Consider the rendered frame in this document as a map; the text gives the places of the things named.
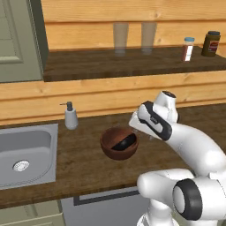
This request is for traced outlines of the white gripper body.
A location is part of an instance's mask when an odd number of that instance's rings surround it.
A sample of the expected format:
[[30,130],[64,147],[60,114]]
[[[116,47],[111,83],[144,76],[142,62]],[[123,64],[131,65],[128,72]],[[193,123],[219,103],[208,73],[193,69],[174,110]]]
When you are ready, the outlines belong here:
[[143,124],[139,121],[137,112],[132,113],[132,117],[129,121],[129,126],[139,132],[144,132]]

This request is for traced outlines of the brown wooden bowl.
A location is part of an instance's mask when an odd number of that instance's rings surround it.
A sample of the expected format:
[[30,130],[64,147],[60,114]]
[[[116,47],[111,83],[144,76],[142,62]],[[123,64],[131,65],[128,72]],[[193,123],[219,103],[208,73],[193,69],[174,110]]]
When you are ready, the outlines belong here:
[[126,160],[132,157],[139,144],[137,135],[131,127],[111,127],[100,137],[102,151],[110,159]]

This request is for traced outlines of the dark wooden cabinet shelf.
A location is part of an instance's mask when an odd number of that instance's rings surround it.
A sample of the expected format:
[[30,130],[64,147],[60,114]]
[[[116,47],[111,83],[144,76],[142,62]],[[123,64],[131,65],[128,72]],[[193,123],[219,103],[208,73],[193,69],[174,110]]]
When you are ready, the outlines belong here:
[[154,48],[149,55],[128,49],[118,55],[113,49],[58,51],[49,53],[43,79],[46,82],[108,79],[186,72],[226,71],[226,57],[206,57],[195,47],[189,62],[179,47]]

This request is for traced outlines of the grey-green cabinet door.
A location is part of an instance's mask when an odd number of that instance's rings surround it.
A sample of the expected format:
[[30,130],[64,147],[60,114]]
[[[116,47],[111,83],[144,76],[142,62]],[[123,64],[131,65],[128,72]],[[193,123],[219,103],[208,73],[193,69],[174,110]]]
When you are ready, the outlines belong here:
[[41,0],[0,0],[0,83],[43,80],[48,54]]

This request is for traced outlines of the grey soap dispenser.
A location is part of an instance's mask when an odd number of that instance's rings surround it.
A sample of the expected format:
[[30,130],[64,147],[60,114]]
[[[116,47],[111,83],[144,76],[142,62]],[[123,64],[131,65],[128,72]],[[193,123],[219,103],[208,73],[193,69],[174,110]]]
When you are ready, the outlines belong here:
[[72,102],[67,102],[65,106],[66,106],[66,110],[64,113],[65,127],[68,130],[75,130],[79,124],[76,109],[73,108]]

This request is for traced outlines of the clear drinking glass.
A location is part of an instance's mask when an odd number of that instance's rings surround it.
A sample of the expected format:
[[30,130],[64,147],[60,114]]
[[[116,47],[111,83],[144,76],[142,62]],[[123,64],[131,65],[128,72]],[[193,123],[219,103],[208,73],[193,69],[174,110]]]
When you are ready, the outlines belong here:
[[128,38],[129,25],[127,23],[114,23],[113,35],[114,35],[114,49],[117,55],[124,55],[127,38]]
[[150,54],[154,46],[156,31],[155,22],[143,22],[141,24],[141,50],[144,54]]

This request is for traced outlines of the blue-lidded spice jar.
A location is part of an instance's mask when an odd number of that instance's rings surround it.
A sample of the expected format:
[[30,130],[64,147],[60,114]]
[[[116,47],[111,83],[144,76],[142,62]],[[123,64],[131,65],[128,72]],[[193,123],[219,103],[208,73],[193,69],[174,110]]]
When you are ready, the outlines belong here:
[[191,60],[194,41],[195,39],[193,37],[185,37],[182,56],[184,62],[189,62]]

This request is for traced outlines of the grey dishwasher front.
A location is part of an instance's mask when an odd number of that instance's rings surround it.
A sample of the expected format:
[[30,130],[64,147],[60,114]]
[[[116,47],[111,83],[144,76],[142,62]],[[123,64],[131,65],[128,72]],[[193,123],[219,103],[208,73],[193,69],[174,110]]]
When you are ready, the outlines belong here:
[[[137,187],[97,192],[79,197],[85,200],[129,191],[137,191]],[[138,219],[147,211],[149,202],[139,194],[74,206],[74,197],[61,199],[66,226],[136,226]]]

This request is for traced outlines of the grey metal sink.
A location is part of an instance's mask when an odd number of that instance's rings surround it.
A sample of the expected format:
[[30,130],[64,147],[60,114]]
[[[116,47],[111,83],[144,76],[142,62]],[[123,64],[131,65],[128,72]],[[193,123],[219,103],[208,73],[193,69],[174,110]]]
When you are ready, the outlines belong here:
[[56,181],[58,124],[0,129],[0,190]]

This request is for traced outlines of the brown jar with dark lid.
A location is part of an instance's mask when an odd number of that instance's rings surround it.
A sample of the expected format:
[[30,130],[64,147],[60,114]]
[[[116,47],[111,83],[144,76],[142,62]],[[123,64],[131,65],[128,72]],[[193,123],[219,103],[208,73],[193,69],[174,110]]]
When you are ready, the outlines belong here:
[[220,32],[209,31],[206,34],[201,55],[204,57],[214,57],[219,45],[220,38]]

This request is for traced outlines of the grey-green base cupboard door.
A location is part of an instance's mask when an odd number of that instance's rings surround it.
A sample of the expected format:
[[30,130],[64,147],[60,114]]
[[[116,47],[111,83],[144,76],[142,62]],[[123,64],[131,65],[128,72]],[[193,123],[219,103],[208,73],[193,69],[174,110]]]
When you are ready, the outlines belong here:
[[66,226],[61,202],[42,203],[0,209],[0,226]]

